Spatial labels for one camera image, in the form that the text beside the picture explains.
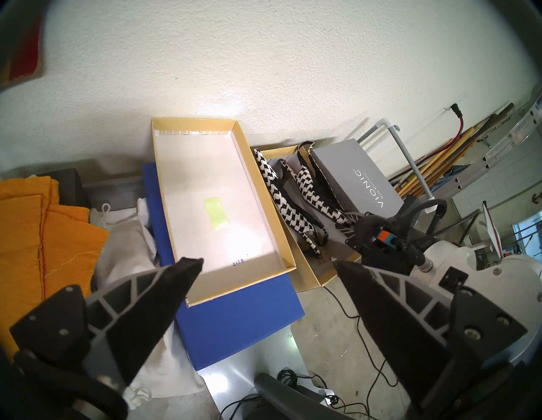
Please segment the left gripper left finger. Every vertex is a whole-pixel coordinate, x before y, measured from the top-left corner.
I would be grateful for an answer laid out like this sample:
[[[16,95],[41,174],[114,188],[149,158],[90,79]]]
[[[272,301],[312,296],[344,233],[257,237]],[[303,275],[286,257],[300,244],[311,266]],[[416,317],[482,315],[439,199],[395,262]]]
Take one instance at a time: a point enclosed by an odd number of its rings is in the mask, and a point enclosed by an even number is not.
[[[68,285],[30,310],[11,328],[15,365],[54,383],[130,385],[160,341],[191,286],[203,258],[126,276],[83,297]]]

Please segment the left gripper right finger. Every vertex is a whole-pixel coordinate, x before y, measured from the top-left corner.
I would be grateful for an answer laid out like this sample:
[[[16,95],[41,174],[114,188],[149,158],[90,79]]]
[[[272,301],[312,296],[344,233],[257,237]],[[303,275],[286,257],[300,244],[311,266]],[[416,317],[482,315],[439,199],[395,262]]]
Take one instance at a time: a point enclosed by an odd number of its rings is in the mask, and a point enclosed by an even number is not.
[[[416,406],[453,406],[526,326],[469,285],[451,298],[416,278],[334,260],[360,318]]]

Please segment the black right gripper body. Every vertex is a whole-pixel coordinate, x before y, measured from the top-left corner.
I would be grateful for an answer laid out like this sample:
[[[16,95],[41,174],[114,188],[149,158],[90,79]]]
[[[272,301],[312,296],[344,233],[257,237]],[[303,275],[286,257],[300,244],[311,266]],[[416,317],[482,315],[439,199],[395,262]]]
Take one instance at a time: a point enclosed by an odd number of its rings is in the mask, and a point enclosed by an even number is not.
[[[367,213],[345,228],[346,245],[362,256],[368,267],[409,275],[422,267],[422,252],[412,243],[411,222],[415,213],[390,218]]]

